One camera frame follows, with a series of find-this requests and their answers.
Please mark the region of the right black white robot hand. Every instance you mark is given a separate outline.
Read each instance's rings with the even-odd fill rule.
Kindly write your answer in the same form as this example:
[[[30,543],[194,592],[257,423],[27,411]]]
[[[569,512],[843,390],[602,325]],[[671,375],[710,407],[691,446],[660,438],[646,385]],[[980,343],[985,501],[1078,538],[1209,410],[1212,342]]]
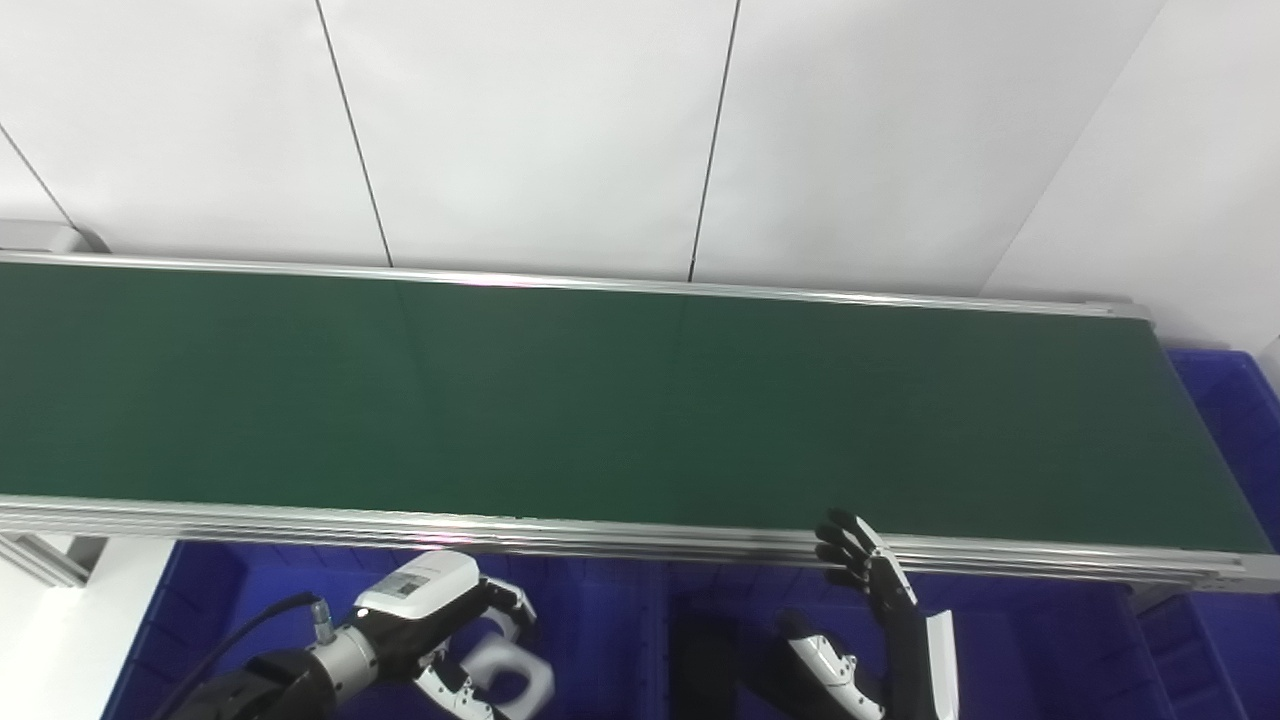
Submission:
[[[954,615],[922,610],[895,552],[863,518],[831,509],[815,537],[827,582],[867,601],[884,638],[886,671],[869,674],[832,634],[786,609],[777,618],[780,708],[794,719],[957,719]]]

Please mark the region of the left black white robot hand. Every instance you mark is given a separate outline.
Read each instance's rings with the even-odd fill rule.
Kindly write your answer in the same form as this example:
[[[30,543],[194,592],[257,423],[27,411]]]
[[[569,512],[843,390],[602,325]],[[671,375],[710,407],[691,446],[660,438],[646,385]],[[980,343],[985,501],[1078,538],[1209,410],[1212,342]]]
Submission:
[[[531,719],[554,694],[550,665],[518,644],[536,624],[522,588],[434,550],[358,594],[338,635],[371,683],[410,683],[453,719]]]

